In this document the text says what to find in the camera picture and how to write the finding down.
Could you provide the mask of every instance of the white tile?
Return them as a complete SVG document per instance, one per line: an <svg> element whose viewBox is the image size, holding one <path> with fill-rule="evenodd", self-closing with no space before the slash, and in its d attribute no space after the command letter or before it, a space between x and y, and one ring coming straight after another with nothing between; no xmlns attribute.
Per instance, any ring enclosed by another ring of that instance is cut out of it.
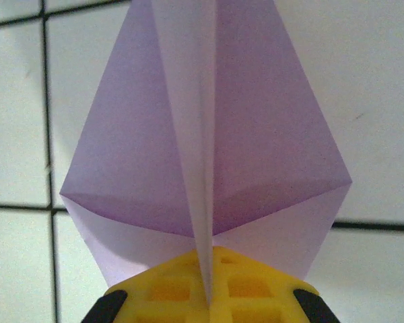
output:
<svg viewBox="0 0 404 323"><path fill-rule="evenodd" d="M331 231L307 281L341 323L404 322L404 234Z"/></svg>
<svg viewBox="0 0 404 323"><path fill-rule="evenodd" d="M128 4L49 20L56 204Z"/></svg>
<svg viewBox="0 0 404 323"><path fill-rule="evenodd" d="M0 322L53 322L48 213L0 211Z"/></svg>
<svg viewBox="0 0 404 323"><path fill-rule="evenodd" d="M35 15L39 12L39 0L0 0L0 21Z"/></svg>
<svg viewBox="0 0 404 323"><path fill-rule="evenodd" d="M353 179L339 217L404 221L404 0L275 3Z"/></svg>
<svg viewBox="0 0 404 323"><path fill-rule="evenodd" d="M61 323L81 322L108 289L88 247L68 215L56 215Z"/></svg>
<svg viewBox="0 0 404 323"><path fill-rule="evenodd" d="M75 7L78 5L88 5L91 3L105 2L105 0L46 0L48 10L61 9L64 7Z"/></svg>
<svg viewBox="0 0 404 323"><path fill-rule="evenodd" d="M0 29L0 203L47 204L40 24Z"/></svg>

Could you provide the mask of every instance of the yellow plastic object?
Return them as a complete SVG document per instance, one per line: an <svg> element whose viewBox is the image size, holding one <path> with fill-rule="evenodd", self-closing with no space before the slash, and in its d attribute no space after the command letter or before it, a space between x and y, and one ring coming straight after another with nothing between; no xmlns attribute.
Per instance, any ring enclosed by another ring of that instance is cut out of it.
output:
<svg viewBox="0 0 404 323"><path fill-rule="evenodd" d="M114 323L307 323L293 290L311 285L222 247L213 249L211 304L196 251L111 287L128 296Z"/></svg>

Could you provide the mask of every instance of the black plastic corner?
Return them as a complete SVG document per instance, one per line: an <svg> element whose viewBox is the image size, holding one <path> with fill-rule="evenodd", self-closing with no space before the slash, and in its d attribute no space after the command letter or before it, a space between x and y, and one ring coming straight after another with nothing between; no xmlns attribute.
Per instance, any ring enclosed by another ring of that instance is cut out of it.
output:
<svg viewBox="0 0 404 323"><path fill-rule="evenodd" d="M304 289L295 289L294 295L310 323L340 323L320 296Z"/></svg>
<svg viewBox="0 0 404 323"><path fill-rule="evenodd" d="M126 298L127 292L123 290L113 291L102 296L81 323L113 323Z"/></svg>

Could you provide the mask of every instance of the black grout line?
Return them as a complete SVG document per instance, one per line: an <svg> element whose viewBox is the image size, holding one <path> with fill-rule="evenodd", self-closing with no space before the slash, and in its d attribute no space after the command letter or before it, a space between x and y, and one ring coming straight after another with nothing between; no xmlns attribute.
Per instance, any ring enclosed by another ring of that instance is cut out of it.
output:
<svg viewBox="0 0 404 323"><path fill-rule="evenodd" d="M56 213L58 213L58 212L69 214L69 213L67 212L67 209L66 209L65 207L55 207L55 208L53 208L53 212L54 212L54 214L56 214Z"/></svg>
<svg viewBox="0 0 404 323"><path fill-rule="evenodd" d="M127 3L131 2L131 0L105 0L105 1L99 1L95 3L88 3L86 5L79 5L77 7L68 7L64 9L59 9L59 10L54 10L51 12L47 13L48 17L55 17L58 15L69 15L72 13L77 13L81 11L86 11L86 10L91 10L91 9L98 9L101 7L108 7L111 5L118 5L120 3Z"/></svg>
<svg viewBox="0 0 404 323"><path fill-rule="evenodd" d="M22 17L17 17L10 20L3 20L0 22L0 27L12 26L17 24L24 24L26 22L32 22L34 20L39 20L40 15L25 15Z"/></svg>
<svg viewBox="0 0 404 323"><path fill-rule="evenodd" d="M71 15L72 13L77 13L81 11L89 11L92 9L98 9L102 7L110 7L113 5L119 5L121 3L129 3L131 0L106 0L97 3L88 3L86 5L78 5L75 7L66 7L58 10L52 10L45 12L44 9L40 10L40 13L34 15L23 15L21 17L12 18L9 20L0 21L0 28L18 24L25 24L27 22L33 22L36 20L41 20L43 18L48 19L49 17L59 17L62 15Z"/></svg>
<svg viewBox="0 0 404 323"><path fill-rule="evenodd" d="M38 205L0 204L0 210L49 212L50 208L49 207L41 207L41 206L38 206Z"/></svg>
<svg viewBox="0 0 404 323"><path fill-rule="evenodd" d="M336 221L332 229L403 232L404 223L375 221Z"/></svg>
<svg viewBox="0 0 404 323"><path fill-rule="evenodd" d="M49 228L50 228L50 253L52 266L52 283L53 283L53 309L54 322L59 323L59 288L58 288L58 262L57 262L57 247L56 247L56 232L54 220L54 178L53 178L53 156L52 156L52 136L51 136L51 114L49 110L49 77L48 77L48 16L46 15L46 0L40 1L40 15L42 17L42 62L43 62L43 90L44 90L44 130L45 130L45 150L46 150L46 169L48 182L48 199L49 199Z"/></svg>

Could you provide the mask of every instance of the square hole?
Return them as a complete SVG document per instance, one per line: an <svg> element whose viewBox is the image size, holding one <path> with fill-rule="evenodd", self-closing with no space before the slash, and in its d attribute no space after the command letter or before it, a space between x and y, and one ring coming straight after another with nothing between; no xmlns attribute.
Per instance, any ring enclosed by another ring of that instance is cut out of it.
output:
<svg viewBox="0 0 404 323"><path fill-rule="evenodd" d="M281 323L281 314L271 308L236 308L232 310L232 323Z"/></svg>
<svg viewBox="0 0 404 323"><path fill-rule="evenodd" d="M179 277L162 278L149 291L149 301L188 301L190 281Z"/></svg>
<svg viewBox="0 0 404 323"><path fill-rule="evenodd" d="M257 277L232 277L228 288L230 297L272 297L266 282Z"/></svg>
<svg viewBox="0 0 404 323"><path fill-rule="evenodd" d="M136 323L185 323L184 316L138 316Z"/></svg>

